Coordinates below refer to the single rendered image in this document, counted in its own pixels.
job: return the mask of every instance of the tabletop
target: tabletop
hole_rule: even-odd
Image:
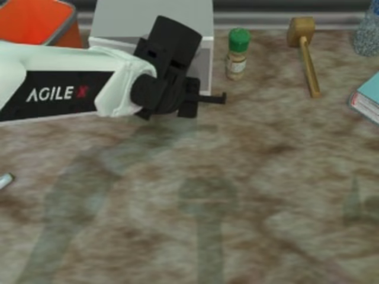
[[[216,31],[197,119],[0,127],[0,283],[377,283],[379,128],[346,102],[379,58],[317,32],[311,99],[285,31],[251,33],[232,82]]]

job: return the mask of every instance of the robotic arm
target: robotic arm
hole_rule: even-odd
[[[200,81],[186,77],[201,35],[158,16],[133,55],[105,47],[88,50],[0,42],[0,122],[97,113],[102,117],[178,112],[195,118]]]

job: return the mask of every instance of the green cap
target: green cap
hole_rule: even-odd
[[[245,52],[249,47],[250,32],[244,28],[234,28],[229,32],[229,50]]]

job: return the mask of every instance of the white box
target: white box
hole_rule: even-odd
[[[200,79],[200,94],[211,95],[212,0],[97,0],[89,45],[133,53],[139,38],[149,35],[158,15],[180,22],[203,36],[187,76]]]

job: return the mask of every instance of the orange container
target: orange container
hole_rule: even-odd
[[[76,9],[57,0],[8,0],[0,6],[0,40],[82,48]]]

